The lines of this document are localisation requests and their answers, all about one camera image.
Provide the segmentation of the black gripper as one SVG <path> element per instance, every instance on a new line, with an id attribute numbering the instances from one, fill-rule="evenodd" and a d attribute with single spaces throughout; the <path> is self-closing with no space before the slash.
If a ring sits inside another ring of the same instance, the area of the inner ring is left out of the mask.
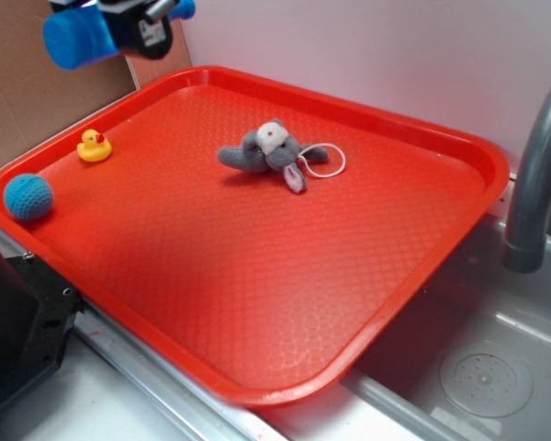
<path id="1" fill-rule="evenodd" d="M 50 0 L 49 4 L 54 12 L 97 6 L 104 11 L 102 14 L 112 41 L 122 54 L 161 60 L 172 47 L 173 32 L 166 17 L 150 22 L 142 10 L 127 11 L 147 4 L 145 0 Z"/>

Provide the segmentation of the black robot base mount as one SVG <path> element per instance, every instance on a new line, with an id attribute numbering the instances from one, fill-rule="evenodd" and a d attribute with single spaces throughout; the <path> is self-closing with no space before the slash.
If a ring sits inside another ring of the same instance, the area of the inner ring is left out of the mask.
<path id="1" fill-rule="evenodd" d="M 79 302 L 39 257 L 0 252 L 0 411 L 60 368 Z"/>

